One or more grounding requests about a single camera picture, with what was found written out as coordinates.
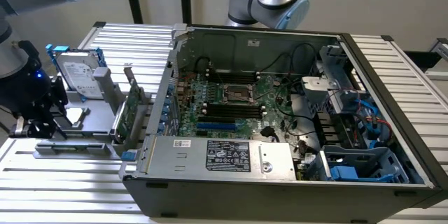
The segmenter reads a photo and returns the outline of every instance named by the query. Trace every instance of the warning label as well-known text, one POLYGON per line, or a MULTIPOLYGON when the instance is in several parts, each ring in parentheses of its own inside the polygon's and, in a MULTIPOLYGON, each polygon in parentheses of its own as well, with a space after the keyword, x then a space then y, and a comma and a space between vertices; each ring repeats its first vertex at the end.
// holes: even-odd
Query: warning label
POLYGON ((207 170, 251 172, 249 142, 207 141, 207 170))

